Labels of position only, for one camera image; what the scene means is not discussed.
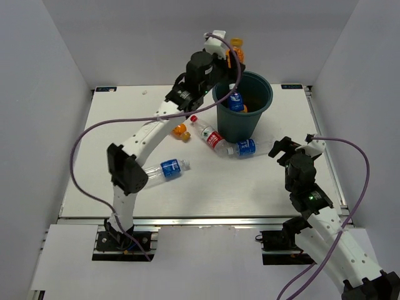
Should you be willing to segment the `blue label bottle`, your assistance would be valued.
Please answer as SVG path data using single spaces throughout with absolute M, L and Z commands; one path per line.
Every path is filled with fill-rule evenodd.
M 153 188 L 154 186 L 177 179 L 190 170 L 190 167 L 190 162 L 187 159 L 170 159 L 147 167 L 144 171 L 148 176 L 148 181 L 144 188 Z
M 228 108 L 234 112 L 242 112 L 244 109 L 244 101 L 242 96 L 234 90 L 227 100 Z
M 250 138 L 229 146 L 226 151 L 230 158 L 246 159 L 268 154 L 273 147 L 273 143 L 273 139 L 258 141 Z

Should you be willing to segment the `blue label bottle front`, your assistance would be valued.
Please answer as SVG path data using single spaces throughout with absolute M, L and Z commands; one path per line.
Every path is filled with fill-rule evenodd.
M 228 108 L 234 112 L 242 112 L 244 109 L 244 101 L 242 96 L 234 90 L 227 100 Z

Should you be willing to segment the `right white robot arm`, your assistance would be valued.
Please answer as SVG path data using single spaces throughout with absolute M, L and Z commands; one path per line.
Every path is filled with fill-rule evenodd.
M 301 249 L 317 269 L 290 299 L 298 297 L 324 271 L 341 292 L 342 299 L 399 299 L 399 276 L 384 269 L 358 244 L 346 228 L 355 210 L 342 220 L 329 196 L 316 183 L 315 160 L 325 150 L 327 137 L 309 134 L 306 144 L 290 137 L 275 141 L 269 152 L 285 168 L 285 189 L 300 213 L 282 225 L 282 241 Z

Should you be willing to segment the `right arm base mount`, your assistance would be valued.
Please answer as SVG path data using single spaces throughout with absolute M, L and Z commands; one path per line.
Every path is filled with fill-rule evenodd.
M 295 237 L 312 226 L 302 217 L 293 217 L 277 231 L 261 231 L 254 239 L 261 244 L 264 266 L 310 265 L 314 261 L 296 245 Z

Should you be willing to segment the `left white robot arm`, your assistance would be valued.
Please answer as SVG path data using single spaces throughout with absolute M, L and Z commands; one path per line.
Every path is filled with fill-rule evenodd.
M 131 245 L 133 210 L 136 197 L 148 183 L 143 165 L 159 143 L 181 122 L 203 105 L 205 95 L 217 84 L 239 83 L 245 65 L 236 51 L 221 56 L 205 50 L 195 52 L 178 76 L 154 119 L 120 145 L 107 148 L 107 165 L 114 188 L 111 217 L 107 229 L 113 229 L 111 242 L 118 249 Z

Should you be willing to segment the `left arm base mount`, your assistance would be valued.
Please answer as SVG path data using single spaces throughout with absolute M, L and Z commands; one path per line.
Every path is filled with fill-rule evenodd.
M 134 226 L 127 230 L 135 241 L 111 227 L 107 219 L 104 229 L 97 232 L 92 253 L 93 261 L 150 262 L 156 251 L 156 233 L 135 231 Z

